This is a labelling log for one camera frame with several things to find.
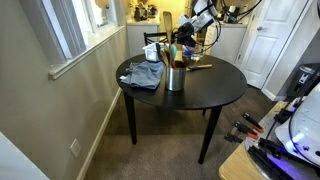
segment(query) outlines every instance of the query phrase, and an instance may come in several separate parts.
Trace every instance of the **table leg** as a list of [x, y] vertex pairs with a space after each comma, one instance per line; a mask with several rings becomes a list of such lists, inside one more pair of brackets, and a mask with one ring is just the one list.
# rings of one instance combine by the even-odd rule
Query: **table leg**
[[134, 100], [132, 97], [130, 97], [126, 93], [123, 93], [123, 94], [124, 94], [124, 100], [126, 103], [131, 141], [132, 141], [132, 144], [137, 144], [136, 115], [134, 112]]
[[201, 153], [200, 153], [200, 157], [198, 160], [199, 164], [203, 163], [204, 157], [206, 156], [206, 153], [207, 153], [207, 150], [208, 150], [208, 147], [209, 147], [212, 135], [213, 135], [213, 131], [214, 131], [214, 129], [217, 125], [217, 122], [219, 120], [221, 110], [222, 110], [222, 106], [215, 107], [215, 108], [211, 109], [211, 114], [210, 114], [207, 130], [204, 135]]

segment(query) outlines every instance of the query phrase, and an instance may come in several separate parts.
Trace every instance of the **stainless steel container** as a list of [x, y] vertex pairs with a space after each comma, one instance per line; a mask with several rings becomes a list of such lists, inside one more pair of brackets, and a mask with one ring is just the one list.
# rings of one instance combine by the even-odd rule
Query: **stainless steel container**
[[186, 68], [166, 67], [166, 88], [170, 91], [180, 91], [184, 88]]

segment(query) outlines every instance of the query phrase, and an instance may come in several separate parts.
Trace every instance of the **baseboard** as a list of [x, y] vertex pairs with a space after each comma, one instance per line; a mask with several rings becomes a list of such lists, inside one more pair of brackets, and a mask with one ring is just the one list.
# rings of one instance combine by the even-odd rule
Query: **baseboard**
[[264, 95], [266, 95], [271, 101], [283, 101], [286, 99], [286, 96], [276, 96], [272, 94], [269, 90], [266, 88], [262, 88], [261, 90]]
[[88, 156], [87, 156], [84, 164], [82, 165], [82, 168], [81, 168], [81, 170], [80, 170], [80, 172], [78, 174], [77, 180], [83, 180], [84, 179], [84, 177], [85, 177], [85, 175], [87, 173], [87, 170], [89, 168], [89, 165], [91, 163], [92, 157], [93, 157], [94, 153], [96, 152], [96, 149], [97, 149], [97, 147], [99, 145], [99, 142], [100, 142], [101, 137], [102, 137], [102, 135], [104, 133], [104, 130], [107, 127], [107, 124], [109, 122], [109, 119], [111, 117], [113, 109], [117, 104], [117, 101], [119, 99], [120, 94], [121, 94], [121, 89], [119, 88], [117, 93], [116, 93], [116, 95], [115, 95], [115, 97], [114, 97], [114, 99], [113, 99], [113, 101], [112, 101], [112, 103], [111, 103], [111, 106], [110, 106], [110, 108], [109, 108], [109, 110], [107, 112], [107, 115], [106, 115], [106, 117], [104, 118], [104, 120], [102, 122], [101, 128], [100, 128], [100, 130], [99, 130], [99, 132], [98, 132], [98, 134], [97, 134], [97, 136], [96, 136], [96, 138], [95, 138], [95, 140], [94, 140], [94, 142], [93, 142], [93, 144], [92, 144], [92, 146], [90, 148]]

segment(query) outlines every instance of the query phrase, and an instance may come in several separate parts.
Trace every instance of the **floor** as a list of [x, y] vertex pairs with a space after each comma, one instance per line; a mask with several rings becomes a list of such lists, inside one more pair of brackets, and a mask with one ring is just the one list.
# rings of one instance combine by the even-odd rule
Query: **floor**
[[260, 120], [275, 105], [248, 87], [223, 107], [203, 165], [197, 163], [210, 112], [168, 111], [135, 101], [138, 143], [131, 144], [123, 95], [120, 96], [85, 179], [218, 179], [218, 168], [238, 144], [224, 135], [241, 115]]

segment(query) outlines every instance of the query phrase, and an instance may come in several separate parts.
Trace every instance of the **white door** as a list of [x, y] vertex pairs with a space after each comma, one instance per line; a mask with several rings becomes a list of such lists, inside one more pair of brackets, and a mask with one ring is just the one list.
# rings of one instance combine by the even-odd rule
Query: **white door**
[[262, 88], [308, 0], [264, 0], [255, 14], [240, 69], [248, 84]]

